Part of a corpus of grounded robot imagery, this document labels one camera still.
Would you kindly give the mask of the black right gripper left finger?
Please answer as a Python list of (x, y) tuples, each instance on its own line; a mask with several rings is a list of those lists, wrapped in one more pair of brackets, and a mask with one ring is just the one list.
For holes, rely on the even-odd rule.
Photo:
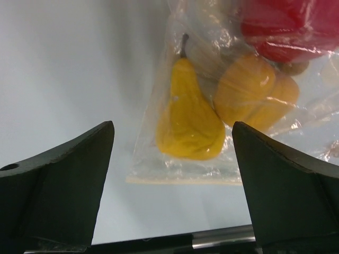
[(84, 251), (92, 244), (114, 141), (105, 121), (1, 168), (1, 250)]

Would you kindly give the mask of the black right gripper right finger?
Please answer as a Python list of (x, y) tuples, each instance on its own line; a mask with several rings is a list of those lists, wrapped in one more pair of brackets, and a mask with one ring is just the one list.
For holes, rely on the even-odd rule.
[(236, 122), (233, 142), (264, 253), (338, 253), (338, 166)]

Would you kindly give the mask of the orange fake bell pepper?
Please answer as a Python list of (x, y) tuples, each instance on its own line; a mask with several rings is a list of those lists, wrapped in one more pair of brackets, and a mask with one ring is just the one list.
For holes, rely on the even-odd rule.
[(242, 121), (265, 132), (295, 107), (299, 93), (298, 84), (290, 76), (248, 53), (226, 69), (212, 101), (228, 126)]

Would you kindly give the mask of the yellow fake pear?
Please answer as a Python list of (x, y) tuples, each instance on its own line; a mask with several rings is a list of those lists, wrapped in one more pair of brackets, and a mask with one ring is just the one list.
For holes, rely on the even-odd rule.
[(179, 59), (171, 72), (169, 100), (158, 120), (155, 140), (167, 155), (209, 160), (222, 151), (225, 126), (209, 104), (198, 83), (193, 64), (186, 56), (188, 34), (182, 36)]

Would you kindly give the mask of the clear zip top bag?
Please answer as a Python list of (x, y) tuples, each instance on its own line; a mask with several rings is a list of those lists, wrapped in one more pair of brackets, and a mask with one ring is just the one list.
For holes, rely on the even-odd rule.
[(310, 61), (268, 60), (246, 43), (241, 33), (240, 2), (169, 1), (164, 52), (127, 182), (235, 185), (242, 182), (231, 134), (233, 126), (222, 119), (226, 135), (222, 151), (215, 158), (182, 159), (162, 153), (157, 147), (157, 123), (170, 98), (171, 72), (180, 57), (184, 34), (189, 35), (186, 56), (194, 66), (200, 90), (215, 112), (212, 100), (220, 78), (237, 58), (253, 53), (276, 71), (290, 76), (300, 90), (295, 107), (262, 133), (312, 157), (338, 164), (338, 48)]

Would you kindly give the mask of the red fake bell pepper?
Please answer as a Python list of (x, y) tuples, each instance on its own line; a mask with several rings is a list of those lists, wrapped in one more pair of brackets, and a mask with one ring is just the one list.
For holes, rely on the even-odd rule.
[(310, 61), (338, 48), (338, 1), (241, 1), (240, 30), (274, 62)]

